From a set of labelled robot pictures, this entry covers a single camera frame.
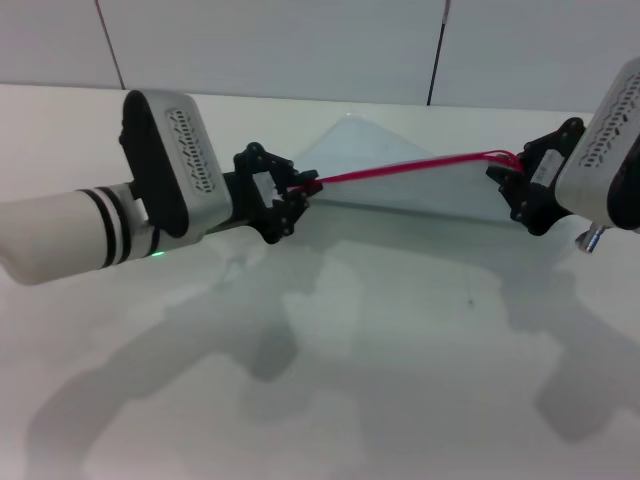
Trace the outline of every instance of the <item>black stripe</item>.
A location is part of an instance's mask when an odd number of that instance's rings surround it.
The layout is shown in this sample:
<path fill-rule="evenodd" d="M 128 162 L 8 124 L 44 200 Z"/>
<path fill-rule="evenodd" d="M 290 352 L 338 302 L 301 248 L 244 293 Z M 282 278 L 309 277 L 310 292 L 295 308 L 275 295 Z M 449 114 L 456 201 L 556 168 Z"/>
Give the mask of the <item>black stripe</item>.
<path fill-rule="evenodd" d="M 111 215 L 109 215 L 109 210 L 100 198 L 100 195 L 91 190 L 80 191 L 89 195 L 89 198 L 91 198 L 91 200 L 93 200 L 96 204 L 96 207 L 98 207 L 98 211 L 100 212 L 100 216 L 102 217 L 102 223 L 104 223 L 104 231 L 107 235 L 107 258 L 105 259 L 102 268 L 109 267 L 113 264 L 113 258 L 116 256 L 116 232 L 113 228 Z"/>
<path fill-rule="evenodd" d="M 127 214 L 124 211 L 122 202 L 110 188 L 98 187 L 98 190 L 104 192 L 104 194 L 109 197 L 109 200 L 111 200 L 111 203 L 113 203 L 113 206 L 116 209 L 116 213 L 118 214 L 118 218 L 120 219 L 120 226 L 122 227 L 122 256 L 120 257 L 120 261 L 118 263 L 120 264 L 122 262 L 126 262 L 129 258 L 129 254 L 131 253 L 131 229 L 129 228 L 129 220 L 127 219 Z"/>
<path fill-rule="evenodd" d="M 147 252 L 145 257 L 149 257 L 154 253 L 156 253 L 159 243 L 160 243 L 160 229 L 158 227 L 154 227 L 153 235 L 151 235 L 151 246 L 149 247 L 149 251 Z"/>

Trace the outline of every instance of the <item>metal screw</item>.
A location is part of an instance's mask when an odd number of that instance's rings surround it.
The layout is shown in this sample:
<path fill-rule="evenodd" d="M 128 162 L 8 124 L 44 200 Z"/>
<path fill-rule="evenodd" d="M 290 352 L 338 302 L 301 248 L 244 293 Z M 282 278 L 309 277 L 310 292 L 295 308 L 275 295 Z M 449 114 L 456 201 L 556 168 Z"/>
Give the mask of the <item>metal screw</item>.
<path fill-rule="evenodd" d="M 584 253 L 593 253 L 593 250 L 600 241 L 600 237 L 606 229 L 607 227 L 592 223 L 588 231 L 582 233 L 578 238 L 576 238 L 576 245 L 578 246 L 578 249 Z"/>

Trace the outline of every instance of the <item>panel seam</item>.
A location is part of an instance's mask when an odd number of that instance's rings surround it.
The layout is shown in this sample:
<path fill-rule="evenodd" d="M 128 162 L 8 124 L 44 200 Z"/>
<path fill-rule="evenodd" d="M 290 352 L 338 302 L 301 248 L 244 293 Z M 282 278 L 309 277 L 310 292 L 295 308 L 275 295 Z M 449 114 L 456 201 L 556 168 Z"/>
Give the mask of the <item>panel seam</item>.
<path fill-rule="evenodd" d="M 107 39 L 107 44 L 109 45 L 109 51 L 111 52 L 111 59 L 113 60 L 113 65 L 116 67 L 116 73 L 118 74 L 118 80 L 120 81 L 120 88 L 122 90 L 126 90 L 124 86 L 124 82 L 122 81 L 122 74 L 120 73 L 120 66 L 118 65 L 118 60 L 116 59 L 116 54 L 113 51 L 113 45 L 111 44 L 111 38 L 109 37 L 109 31 L 107 30 L 107 24 L 104 21 L 104 16 L 102 15 L 102 9 L 100 8 L 99 0 L 95 0 L 96 10 L 98 11 L 98 16 L 100 17 L 100 23 L 102 24 L 102 31 L 104 32 L 104 36 Z"/>
<path fill-rule="evenodd" d="M 451 9 L 451 0 L 445 0 L 444 13 L 442 14 L 442 25 L 440 25 L 440 38 L 438 38 L 438 48 L 436 49 L 436 58 L 433 62 L 433 70 L 431 73 L 431 85 L 429 85 L 429 97 L 427 98 L 427 106 L 431 105 L 431 97 L 433 96 L 433 86 L 436 83 L 436 74 L 438 72 L 438 62 L 440 61 L 440 50 L 442 50 L 442 39 L 444 31 L 447 28 L 447 20 L 449 19 L 449 10 Z"/>

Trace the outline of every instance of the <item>black bracket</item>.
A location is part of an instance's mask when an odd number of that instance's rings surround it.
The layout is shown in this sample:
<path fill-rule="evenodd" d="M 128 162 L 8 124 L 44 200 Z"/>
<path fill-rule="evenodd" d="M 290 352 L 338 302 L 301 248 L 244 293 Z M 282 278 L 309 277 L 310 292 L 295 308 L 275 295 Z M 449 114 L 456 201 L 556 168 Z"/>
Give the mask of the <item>black bracket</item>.
<path fill-rule="evenodd" d="M 511 207 L 511 219 L 522 223 L 532 235 L 544 235 L 558 220 L 571 215 L 556 201 L 555 185 L 558 174 L 584 131 L 582 119 L 570 118 L 556 132 L 524 145 L 523 151 L 518 154 L 524 172 L 497 165 L 487 168 L 487 175 L 500 185 L 500 193 Z M 545 184 L 532 182 L 549 150 L 555 150 L 564 160 L 559 166 L 556 165 L 558 168 L 552 173 L 554 176 L 543 182 Z"/>
<path fill-rule="evenodd" d="M 224 174 L 233 215 L 222 229 L 249 225 L 269 244 L 291 235 L 296 222 L 309 208 L 308 198 L 322 190 L 322 184 L 315 182 L 318 172 L 299 172 L 291 160 L 267 152 L 259 143 L 250 143 L 233 161 L 235 172 Z M 256 178 L 258 174 L 268 174 L 273 181 L 274 198 L 266 202 L 264 195 L 271 192 L 264 191 L 266 182 L 264 178 Z"/>

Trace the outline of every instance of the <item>white wall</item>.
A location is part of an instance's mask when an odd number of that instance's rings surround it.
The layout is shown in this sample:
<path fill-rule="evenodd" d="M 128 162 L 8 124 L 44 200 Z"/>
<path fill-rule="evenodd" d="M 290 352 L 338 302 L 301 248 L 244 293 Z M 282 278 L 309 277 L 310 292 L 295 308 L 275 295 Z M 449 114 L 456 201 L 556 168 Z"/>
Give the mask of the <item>white wall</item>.
<path fill-rule="evenodd" d="M 427 103 L 445 0 L 100 0 L 126 88 Z M 452 0 L 432 104 L 594 111 L 638 0 Z M 0 3 L 0 82 L 118 87 L 95 0 Z"/>
<path fill-rule="evenodd" d="M 127 87 L 426 104 L 444 0 L 101 0 Z"/>
<path fill-rule="evenodd" d="M 94 2 L 0 2 L 0 82 L 119 88 Z"/>
<path fill-rule="evenodd" d="M 432 103 L 595 111 L 638 19 L 638 0 L 453 0 Z"/>

